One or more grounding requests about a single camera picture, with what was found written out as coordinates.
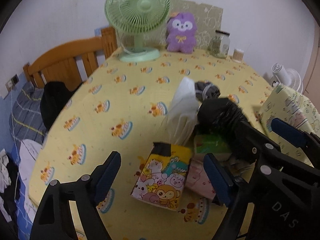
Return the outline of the green tissue pack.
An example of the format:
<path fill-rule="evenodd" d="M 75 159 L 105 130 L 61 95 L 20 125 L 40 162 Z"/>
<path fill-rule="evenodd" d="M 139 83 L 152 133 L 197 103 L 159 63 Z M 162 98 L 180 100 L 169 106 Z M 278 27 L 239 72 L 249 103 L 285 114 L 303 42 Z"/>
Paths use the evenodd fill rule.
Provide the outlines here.
<path fill-rule="evenodd" d="M 230 153 L 228 145 L 218 135 L 196 135 L 194 138 L 195 153 Z"/>

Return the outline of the black fuzzy cloth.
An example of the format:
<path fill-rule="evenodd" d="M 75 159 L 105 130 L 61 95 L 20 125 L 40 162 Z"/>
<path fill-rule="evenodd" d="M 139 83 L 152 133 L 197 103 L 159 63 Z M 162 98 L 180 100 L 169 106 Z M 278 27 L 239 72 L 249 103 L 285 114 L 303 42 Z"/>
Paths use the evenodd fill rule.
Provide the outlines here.
<path fill-rule="evenodd" d="M 242 109 L 229 98 L 204 100 L 197 113 L 197 120 L 196 130 L 199 134 L 223 135 L 242 121 L 250 125 Z"/>

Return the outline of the pink baby wipes pack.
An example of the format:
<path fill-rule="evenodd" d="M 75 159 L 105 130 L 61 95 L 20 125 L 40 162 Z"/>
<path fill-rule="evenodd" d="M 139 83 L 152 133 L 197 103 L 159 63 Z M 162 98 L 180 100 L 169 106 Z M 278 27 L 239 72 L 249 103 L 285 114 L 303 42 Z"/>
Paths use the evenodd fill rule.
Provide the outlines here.
<path fill-rule="evenodd" d="M 190 163 L 185 186 L 211 201 L 216 196 L 216 192 L 204 170 L 203 163 L 195 159 Z"/>

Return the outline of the grey drawstring pouch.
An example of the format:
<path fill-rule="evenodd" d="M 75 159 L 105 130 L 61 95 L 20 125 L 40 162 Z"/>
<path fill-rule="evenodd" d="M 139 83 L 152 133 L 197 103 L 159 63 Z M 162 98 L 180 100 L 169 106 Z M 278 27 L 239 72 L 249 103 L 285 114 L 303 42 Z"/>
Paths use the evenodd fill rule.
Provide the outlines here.
<path fill-rule="evenodd" d="M 219 88 L 211 82 L 195 83 L 195 95 L 200 102 L 204 102 L 207 99 L 217 99 L 220 96 Z"/>

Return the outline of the white tissue pack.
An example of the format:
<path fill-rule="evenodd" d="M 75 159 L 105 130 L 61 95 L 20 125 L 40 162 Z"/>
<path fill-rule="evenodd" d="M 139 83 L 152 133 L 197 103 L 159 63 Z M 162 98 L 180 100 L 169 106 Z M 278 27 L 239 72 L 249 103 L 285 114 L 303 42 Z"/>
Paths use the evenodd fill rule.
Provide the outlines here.
<path fill-rule="evenodd" d="M 170 144 L 185 145 L 197 124 L 199 102 L 195 82 L 184 77 L 180 82 L 163 120 Z"/>

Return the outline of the colourful cartoon tissue pack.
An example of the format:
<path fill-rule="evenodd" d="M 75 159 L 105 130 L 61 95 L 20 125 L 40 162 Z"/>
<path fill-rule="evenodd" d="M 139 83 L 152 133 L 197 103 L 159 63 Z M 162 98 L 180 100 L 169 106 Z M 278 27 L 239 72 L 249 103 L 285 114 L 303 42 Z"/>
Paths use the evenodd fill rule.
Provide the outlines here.
<path fill-rule="evenodd" d="M 155 142 L 131 191 L 131 197 L 164 209 L 177 210 L 193 157 L 191 149 Z"/>

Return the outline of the white floor fan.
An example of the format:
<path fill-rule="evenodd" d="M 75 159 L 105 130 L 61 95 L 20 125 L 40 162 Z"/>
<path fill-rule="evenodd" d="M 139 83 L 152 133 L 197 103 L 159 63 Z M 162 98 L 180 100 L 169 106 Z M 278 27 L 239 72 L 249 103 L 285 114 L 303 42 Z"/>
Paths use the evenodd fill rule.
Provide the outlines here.
<path fill-rule="evenodd" d="M 282 64 L 275 63 L 271 67 L 272 76 L 267 79 L 272 88 L 279 84 L 286 85 L 295 91 L 303 92 L 302 78 L 295 69 L 285 68 Z"/>

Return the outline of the cotton swab container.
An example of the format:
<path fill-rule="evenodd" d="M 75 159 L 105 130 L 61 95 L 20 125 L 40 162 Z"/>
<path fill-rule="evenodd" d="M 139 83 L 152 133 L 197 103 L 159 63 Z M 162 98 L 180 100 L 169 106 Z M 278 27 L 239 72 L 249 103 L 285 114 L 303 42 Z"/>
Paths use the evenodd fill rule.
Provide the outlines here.
<path fill-rule="evenodd" d="M 234 49 L 232 60 L 237 63 L 242 63 L 244 51 L 241 49 Z"/>

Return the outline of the blue plaid bedding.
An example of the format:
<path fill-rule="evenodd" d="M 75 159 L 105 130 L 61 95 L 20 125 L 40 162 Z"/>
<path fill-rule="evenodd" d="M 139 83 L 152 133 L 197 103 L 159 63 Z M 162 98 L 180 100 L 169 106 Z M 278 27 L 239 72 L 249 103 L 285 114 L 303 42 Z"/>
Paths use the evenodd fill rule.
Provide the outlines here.
<path fill-rule="evenodd" d="M 9 117 L 10 134 L 15 142 L 30 139 L 43 144 L 47 129 L 40 111 L 42 95 L 43 89 L 30 81 L 22 87 Z"/>

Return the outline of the glass jar with black lid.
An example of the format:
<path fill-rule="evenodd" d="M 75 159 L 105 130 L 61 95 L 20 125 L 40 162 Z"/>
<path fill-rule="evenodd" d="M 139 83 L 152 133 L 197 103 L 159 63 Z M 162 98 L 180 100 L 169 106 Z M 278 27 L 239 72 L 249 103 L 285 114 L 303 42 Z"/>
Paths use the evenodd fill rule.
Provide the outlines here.
<path fill-rule="evenodd" d="M 230 39 L 230 33 L 225 31 L 216 30 L 215 36 L 209 43 L 209 52 L 214 57 L 225 59 L 228 56 Z"/>

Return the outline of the yellow patterned tablecloth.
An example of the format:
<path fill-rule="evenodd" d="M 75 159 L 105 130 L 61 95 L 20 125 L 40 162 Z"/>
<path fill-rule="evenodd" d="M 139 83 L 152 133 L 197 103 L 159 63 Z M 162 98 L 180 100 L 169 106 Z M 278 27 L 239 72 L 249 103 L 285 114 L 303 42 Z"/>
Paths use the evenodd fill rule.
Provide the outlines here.
<path fill-rule="evenodd" d="M 121 168 L 98 211 L 113 239 L 211 239 L 226 209 L 184 190 L 178 210 L 131 196 L 154 142 L 168 142 L 165 116 L 184 77 L 210 81 L 239 105 L 251 124 L 271 134 L 274 112 L 258 116 L 273 100 L 272 87 L 253 68 L 217 59 L 204 50 L 190 55 L 162 51 L 155 61 L 126 63 L 113 53 L 73 95 L 47 135 L 29 183 L 39 204 L 53 179 L 64 183 L 90 174 L 112 151 Z"/>

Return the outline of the purple plush toy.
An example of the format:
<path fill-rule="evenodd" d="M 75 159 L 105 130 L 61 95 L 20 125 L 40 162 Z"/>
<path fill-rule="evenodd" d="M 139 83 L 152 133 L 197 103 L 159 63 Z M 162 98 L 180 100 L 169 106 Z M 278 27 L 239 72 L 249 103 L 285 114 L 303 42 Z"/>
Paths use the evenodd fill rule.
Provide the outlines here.
<path fill-rule="evenodd" d="M 167 51 L 191 54 L 196 46 L 197 25 L 191 12 L 173 14 L 167 22 Z"/>

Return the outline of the wooden bed headboard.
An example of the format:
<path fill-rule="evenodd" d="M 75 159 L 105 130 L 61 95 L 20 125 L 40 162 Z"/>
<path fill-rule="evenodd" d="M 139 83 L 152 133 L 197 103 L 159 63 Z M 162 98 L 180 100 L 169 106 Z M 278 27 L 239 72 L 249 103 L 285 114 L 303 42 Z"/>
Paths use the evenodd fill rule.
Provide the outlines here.
<path fill-rule="evenodd" d="M 33 64 L 24 65 L 23 71 L 27 81 L 37 88 L 61 81 L 69 90 L 75 90 L 82 83 L 76 58 L 82 60 L 85 73 L 90 76 L 98 68 L 97 55 L 103 53 L 108 59 L 117 47 L 116 30 L 103 28 L 100 36 L 67 42 L 47 51 Z"/>

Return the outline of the green desk fan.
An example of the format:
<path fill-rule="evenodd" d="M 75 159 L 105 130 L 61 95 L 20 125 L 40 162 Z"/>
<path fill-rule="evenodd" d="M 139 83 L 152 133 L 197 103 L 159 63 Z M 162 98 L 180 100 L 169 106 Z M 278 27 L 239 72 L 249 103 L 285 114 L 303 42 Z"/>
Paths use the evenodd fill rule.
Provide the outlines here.
<path fill-rule="evenodd" d="M 122 62 L 152 61 L 160 57 L 157 48 L 145 47 L 143 35 L 159 28 L 167 19 L 171 0 L 106 0 L 108 23 L 118 32 L 133 37 L 134 46 L 123 46 Z"/>

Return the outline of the wall power socket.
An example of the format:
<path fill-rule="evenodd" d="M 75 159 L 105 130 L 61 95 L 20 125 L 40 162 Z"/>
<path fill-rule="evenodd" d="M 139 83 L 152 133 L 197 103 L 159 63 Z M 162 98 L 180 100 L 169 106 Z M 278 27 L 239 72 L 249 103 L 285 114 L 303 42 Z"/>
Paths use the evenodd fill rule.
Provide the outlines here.
<path fill-rule="evenodd" d="M 18 78 L 18 75 L 16 74 L 5 84 L 7 91 L 10 92 L 18 82 L 19 82 L 19 78 Z"/>

